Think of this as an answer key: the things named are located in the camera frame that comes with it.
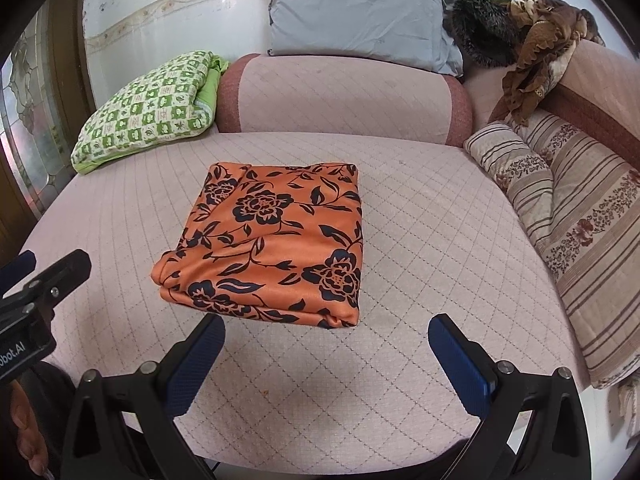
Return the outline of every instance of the blue gripper pad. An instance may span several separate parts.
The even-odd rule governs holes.
[[[185,341],[176,343],[166,356],[169,357],[177,346],[184,345],[187,348],[184,355],[180,356],[174,373],[166,378],[164,410],[171,418],[187,412],[225,343],[224,321],[215,314],[209,316],[214,317],[203,319],[191,335]]]
[[[491,407],[491,395],[494,392],[495,383],[491,384],[483,376],[463,349],[463,346],[468,346],[471,342],[464,337],[446,314],[438,314],[431,319],[428,338],[431,350],[449,378],[466,412],[483,420]]]

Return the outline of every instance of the green pillow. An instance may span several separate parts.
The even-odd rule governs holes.
[[[202,133],[213,122],[227,67],[212,52],[197,50],[134,79],[82,127],[71,154],[74,169],[86,174],[121,156]]]

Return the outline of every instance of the human hand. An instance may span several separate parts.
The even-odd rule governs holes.
[[[49,465],[49,452],[44,437],[38,429],[38,421],[31,408],[29,397],[18,381],[11,384],[10,415],[18,428],[16,446],[20,455],[29,462],[30,469],[39,476],[44,476]]]

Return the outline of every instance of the pile of clothes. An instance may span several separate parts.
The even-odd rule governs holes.
[[[563,0],[456,0],[445,28],[481,66],[515,63],[502,80],[503,101],[522,125],[560,81],[580,40],[605,44],[593,15]]]

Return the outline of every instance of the silver bolt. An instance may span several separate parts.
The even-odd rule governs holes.
[[[515,366],[509,361],[498,361],[498,370],[503,374],[511,374],[515,369]]]
[[[567,368],[566,366],[561,366],[560,368],[558,368],[558,375],[564,379],[571,379],[571,377],[573,377],[571,375],[571,370],[569,370],[569,368]]]
[[[31,303],[27,303],[23,308],[22,308],[22,313],[23,314],[30,314],[31,312],[33,312],[33,310],[36,308],[35,303],[33,303],[33,301]]]
[[[83,375],[82,375],[82,380],[90,383],[91,381],[93,381],[96,377],[98,376],[98,370],[87,370]]]
[[[143,374],[148,375],[155,372],[156,368],[158,368],[158,363],[156,363],[155,361],[146,361],[140,365],[139,370]]]

